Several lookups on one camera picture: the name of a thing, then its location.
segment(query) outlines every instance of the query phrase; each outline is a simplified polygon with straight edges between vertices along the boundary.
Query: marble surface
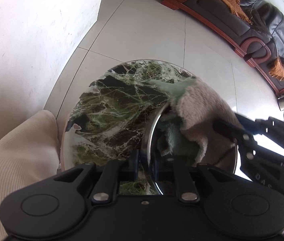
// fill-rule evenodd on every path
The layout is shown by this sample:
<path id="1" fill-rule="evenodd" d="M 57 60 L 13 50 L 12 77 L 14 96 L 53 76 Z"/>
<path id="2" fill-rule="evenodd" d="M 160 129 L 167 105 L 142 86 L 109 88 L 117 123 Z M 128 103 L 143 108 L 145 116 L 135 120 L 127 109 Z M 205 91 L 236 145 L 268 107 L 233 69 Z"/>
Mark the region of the marble surface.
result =
<path id="1" fill-rule="evenodd" d="M 64 168 L 128 157 L 140 148 L 146 122 L 152 111 L 168 99 L 149 82 L 176 83 L 193 76 L 186 70 L 161 61 L 122 63 L 92 82 L 70 114 L 62 155 Z M 146 180 L 140 173 L 134 183 L 121 184 L 121 193 L 145 194 Z"/>

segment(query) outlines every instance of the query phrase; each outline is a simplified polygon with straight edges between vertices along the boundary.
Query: tiled floor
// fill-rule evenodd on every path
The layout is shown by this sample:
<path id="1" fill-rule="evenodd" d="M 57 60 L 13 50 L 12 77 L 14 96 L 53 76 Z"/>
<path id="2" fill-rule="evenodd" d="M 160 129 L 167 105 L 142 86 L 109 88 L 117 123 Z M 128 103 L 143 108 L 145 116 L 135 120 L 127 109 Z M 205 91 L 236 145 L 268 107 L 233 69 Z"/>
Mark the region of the tiled floor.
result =
<path id="1" fill-rule="evenodd" d="M 249 118 L 283 119 L 266 81 L 228 43 L 161 0 L 102 0 L 98 21 L 75 50 L 45 109 L 57 117 L 61 138 L 68 114 L 89 84 L 120 62 L 158 59 L 184 67 Z"/>

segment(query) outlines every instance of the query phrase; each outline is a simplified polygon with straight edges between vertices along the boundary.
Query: beige cushion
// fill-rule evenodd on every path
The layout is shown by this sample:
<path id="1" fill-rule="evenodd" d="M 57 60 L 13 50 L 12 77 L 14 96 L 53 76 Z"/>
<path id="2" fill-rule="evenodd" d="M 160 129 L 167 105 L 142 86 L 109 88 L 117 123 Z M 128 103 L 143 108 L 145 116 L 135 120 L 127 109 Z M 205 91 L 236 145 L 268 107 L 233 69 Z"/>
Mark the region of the beige cushion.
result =
<path id="1" fill-rule="evenodd" d="M 42 110 L 0 140 L 0 203 L 13 191 L 51 177 L 59 166 L 57 125 Z M 7 236 L 0 222 L 0 240 Z"/>

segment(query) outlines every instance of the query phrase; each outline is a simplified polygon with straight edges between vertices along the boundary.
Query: black mechanical arm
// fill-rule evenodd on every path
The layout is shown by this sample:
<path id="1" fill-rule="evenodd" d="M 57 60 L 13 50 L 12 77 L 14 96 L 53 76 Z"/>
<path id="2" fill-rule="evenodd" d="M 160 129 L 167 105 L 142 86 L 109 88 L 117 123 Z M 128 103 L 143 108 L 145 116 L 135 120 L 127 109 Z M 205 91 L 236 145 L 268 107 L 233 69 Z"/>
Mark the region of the black mechanical arm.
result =
<path id="1" fill-rule="evenodd" d="M 133 151 L 127 160 L 79 165 L 10 194 L 0 206 L 7 240 L 284 240 L 284 157 L 253 138 L 265 134 L 284 148 L 284 122 L 238 119 L 246 129 L 222 120 L 213 127 L 238 144 L 241 170 L 253 182 L 157 156 L 155 180 L 173 182 L 174 193 L 119 195 L 121 181 L 137 179 Z"/>

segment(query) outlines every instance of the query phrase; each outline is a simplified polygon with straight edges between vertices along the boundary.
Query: metal screw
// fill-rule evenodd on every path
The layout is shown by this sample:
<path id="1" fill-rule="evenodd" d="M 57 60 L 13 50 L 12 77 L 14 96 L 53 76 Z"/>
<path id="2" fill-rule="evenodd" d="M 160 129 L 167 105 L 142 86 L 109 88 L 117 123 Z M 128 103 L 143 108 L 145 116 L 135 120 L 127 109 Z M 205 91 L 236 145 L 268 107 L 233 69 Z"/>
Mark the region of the metal screw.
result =
<path id="1" fill-rule="evenodd" d="M 181 198 L 185 201 L 193 201 L 198 198 L 198 195 L 192 192 L 186 192 L 181 195 Z"/>
<path id="2" fill-rule="evenodd" d="M 101 192 L 101 193 L 96 193 L 94 196 L 93 196 L 93 199 L 96 200 L 96 201 L 106 201 L 109 199 L 109 195 L 104 193 L 104 192 Z"/>
<path id="3" fill-rule="evenodd" d="M 248 135 L 248 134 L 243 134 L 243 139 L 244 139 L 244 140 L 249 140 L 249 139 L 250 139 L 250 137 L 249 137 L 249 135 Z"/>
<path id="4" fill-rule="evenodd" d="M 248 158 L 248 159 L 251 159 L 251 160 L 252 160 L 252 159 L 254 159 L 254 157 L 255 157 L 255 156 L 254 156 L 252 153 L 250 153 L 250 152 L 247 153 L 247 158 Z"/>

